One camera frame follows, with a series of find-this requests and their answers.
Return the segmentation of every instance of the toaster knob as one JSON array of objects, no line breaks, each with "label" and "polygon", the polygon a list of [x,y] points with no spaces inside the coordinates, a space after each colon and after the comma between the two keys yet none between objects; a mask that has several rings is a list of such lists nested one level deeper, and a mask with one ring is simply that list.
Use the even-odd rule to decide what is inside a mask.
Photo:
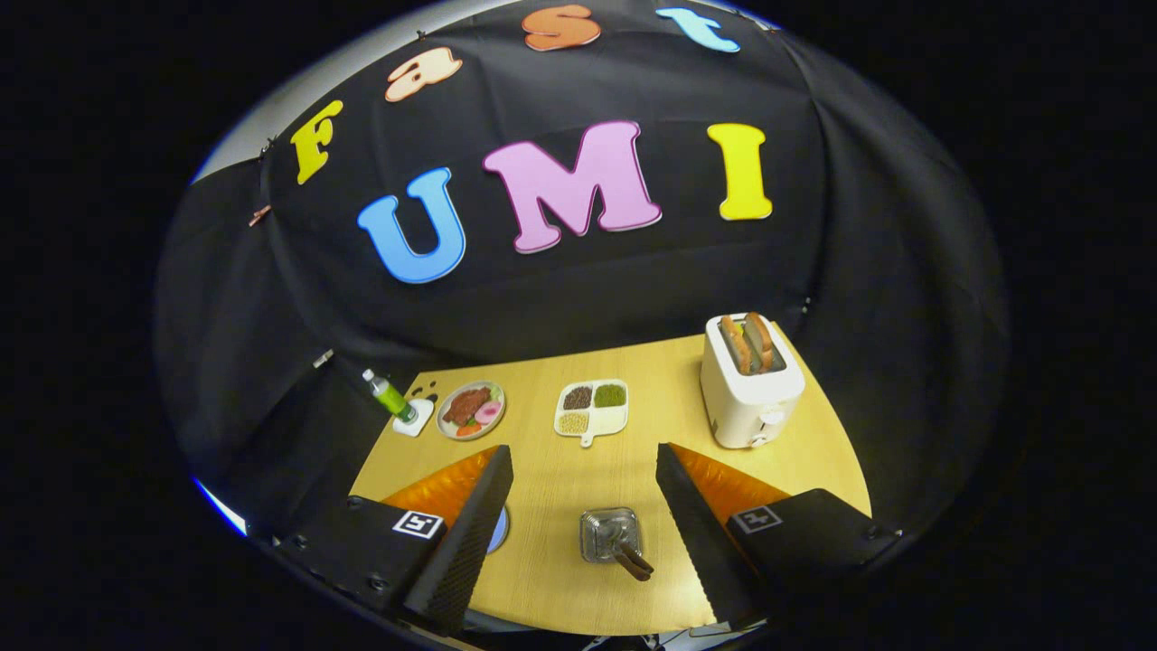
[{"label": "toaster knob", "polygon": [[783,422],[783,413],[780,410],[768,412],[767,414],[760,414],[759,420],[768,426],[779,426]]}]

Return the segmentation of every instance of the letter u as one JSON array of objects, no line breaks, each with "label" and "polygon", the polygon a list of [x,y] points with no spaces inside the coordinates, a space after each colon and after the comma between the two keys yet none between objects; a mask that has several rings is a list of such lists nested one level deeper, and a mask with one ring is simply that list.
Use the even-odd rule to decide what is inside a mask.
[{"label": "letter u", "polygon": [[377,199],[358,215],[358,225],[369,232],[385,267],[403,282],[418,284],[437,280],[454,271],[466,252],[462,220],[445,191],[449,180],[450,170],[440,167],[415,177],[406,186],[406,194],[422,202],[437,232],[437,246],[427,253],[415,253],[410,247],[395,213],[398,199],[393,194]]}]

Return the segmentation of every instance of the toaster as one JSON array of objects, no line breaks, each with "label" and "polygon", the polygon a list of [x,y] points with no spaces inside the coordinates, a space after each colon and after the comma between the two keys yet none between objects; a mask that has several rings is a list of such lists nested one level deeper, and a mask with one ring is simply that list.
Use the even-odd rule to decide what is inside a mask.
[{"label": "toaster", "polygon": [[754,312],[730,317],[743,328],[749,315],[762,319],[772,340],[774,363],[762,373],[739,373],[720,327],[722,315],[709,319],[706,328],[699,384],[712,435],[728,449],[759,447],[780,436],[804,387],[798,362],[767,318]]}]

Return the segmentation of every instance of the pink letter m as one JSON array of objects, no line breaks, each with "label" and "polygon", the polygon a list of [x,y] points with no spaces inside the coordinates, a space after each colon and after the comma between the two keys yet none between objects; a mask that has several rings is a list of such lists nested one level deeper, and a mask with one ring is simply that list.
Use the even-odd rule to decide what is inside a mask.
[{"label": "pink letter m", "polygon": [[595,191],[603,192],[604,230],[631,230],[650,225],[663,212],[647,195],[639,170],[633,121],[604,121],[587,128],[578,145],[574,171],[559,164],[533,142],[515,142],[491,151],[482,167],[498,172],[506,183],[518,220],[514,247],[521,253],[541,251],[562,239],[560,229],[546,222],[539,201],[551,206],[559,219],[580,237],[590,227]]}]

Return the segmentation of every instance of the green bottle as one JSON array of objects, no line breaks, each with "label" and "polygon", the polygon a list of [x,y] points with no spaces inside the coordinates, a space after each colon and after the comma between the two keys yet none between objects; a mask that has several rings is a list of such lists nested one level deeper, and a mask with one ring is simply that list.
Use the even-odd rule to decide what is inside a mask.
[{"label": "green bottle", "polygon": [[390,414],[401,419],[403,423],[413,423],[418,419],[418,410],[406,402],[406,399],[398,393],[398,390],[393,389],[389,380],[378,378],[370,369],[362,373],[362,379],[374,387],[374,398],[384,405]]}]

